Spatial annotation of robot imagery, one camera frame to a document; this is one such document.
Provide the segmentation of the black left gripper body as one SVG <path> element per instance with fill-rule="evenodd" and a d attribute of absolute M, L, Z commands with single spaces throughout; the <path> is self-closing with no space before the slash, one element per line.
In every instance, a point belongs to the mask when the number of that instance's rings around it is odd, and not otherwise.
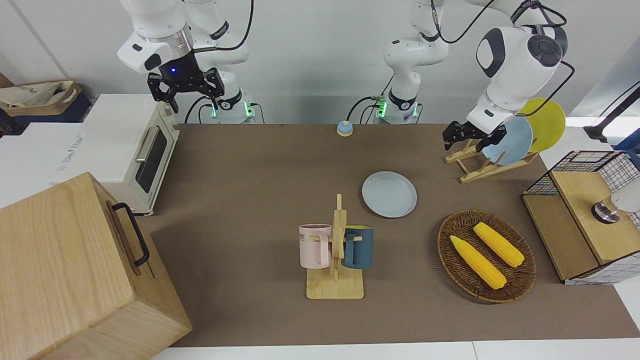
<path fill-rule="evenodd" d="M 498 145 L 505 136 L 505 125 L 500 125 L 492 133 L 487 134 L 470 123 L 470 121 L 464 124 L 459 123 L 459 121 L 452 121 L 442 132 L 443 141 L 446 138 L 451 138 L 453 139 L 453 144 L 466 140 L 490 138 L 493 141 L 491 145 Z"/>

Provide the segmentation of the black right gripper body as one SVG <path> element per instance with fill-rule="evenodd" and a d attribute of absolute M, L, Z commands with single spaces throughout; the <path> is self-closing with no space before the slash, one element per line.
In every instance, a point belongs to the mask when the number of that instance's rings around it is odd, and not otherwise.
<path fill-rule="evenodd" d="M 225 94 L 225 85 L 217 68 L 195 71 L 191 75 L 178 75 L 177 68 L 170 68 L 169 74 L 149 73 L 147 85 L 156 101 L 173 101 L 176 94 L 199 92 L 209 98 Z"/>

